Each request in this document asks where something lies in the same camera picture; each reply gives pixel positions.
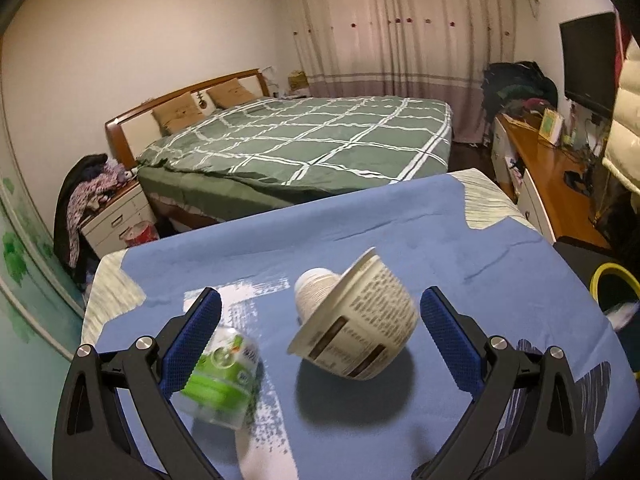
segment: brown label stripe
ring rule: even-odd
[[[378,356],[379,356],[380,354],[382,354],[382,352],[383,352],[383,351],[385,351],[385,348],[386,348],[386,346],[384,346],[384,345],[378,345],[378,346],[376,346],[376,347],[371,351],[371,353],[370,353],[368,356],[366,356],[366,357],[364,358],[364,360],[363,360],[363,361],[362,361],[358,366],[356,366],[356,367],[351,371],[351,373],[348,375],[348,377],[352,377],[352,378],[353,378],[353,377],[357,377],[357,376],[359,376],[361,373],[363,373],[363,371],[364,371],[364,370],[366,370],[366,369],[367,369],[367,367],[369,367],[369,365],[370,365],[373,361],[375,361],[375,360],[378,358]]]
[[[309,358],[314,361],[318,358],[318,356],[322,353],[322,351],[327,347],[327,345],[338,335],[338,332],[342,330],[342,328],[347,324],[348,319],[344,316],[340,316],[338,319],[334,321],[329,327],[324,335],[320,338],[320,341],[316,343],[316,346],[313,347],[312,351],[309,352]]]

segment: floor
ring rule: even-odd
[[[475,147],[462,142],[451,143],[449,171],[477,168],[491,180],[495,180],[494,165],[491,162],[491,150],[481,146]]]

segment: silver screw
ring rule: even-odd
[[[91,347],[89,345],[82,345],[78,348],[78,357],[87,357],[91,353]]]
[[[154,343],[154,340],[151,339],[148,335],[141,337],[136,341],[136,348],[138,350],[146,350]]]
[[[491,338],[491,346],[496,350],[504,350],[507,348],[507,340],[499,335]]]
[[[551,354],[551,357],[555,357],[556,359],[562,359],[564,357],[564,352],[557,346],[552,346],[549,353]]]

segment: blue cloth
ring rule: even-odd
[[[133,248],[122,268],[147,298],[105,325],[97,349],[127,348],[140,335],[155,335],[182,313],[187,290],[240,279],[285,277],[293,284],[313,267],[343,272],[375,246],[416,304],[425,288],[437,285],[488,335],[503,335],[514,346],[525,338],[542,351],[562,347],[576,380],[608,362],[608,401],[595,433],[602,462],[640,404],[622,346],[587,289],[544,238],[511,218],[470,229],[464,203],[463,185],[441,175]],[[292,287],[255,298],[252,305],[244,329],[260,344],[300,479],[409,479],[440,449],[471,400],[457,389],[421,323],[406,350],[378,377],[348,381],[286,354],[299,328]],[[145,460],[159,467],[130,400],[123,403]],[[225,479],[240,479],[230,431],[188,416],[183,420]]]

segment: cream puffer jacket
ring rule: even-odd
[[[640,48],[635,40],[626,51],[602,163],[629,191],[640,195]]]

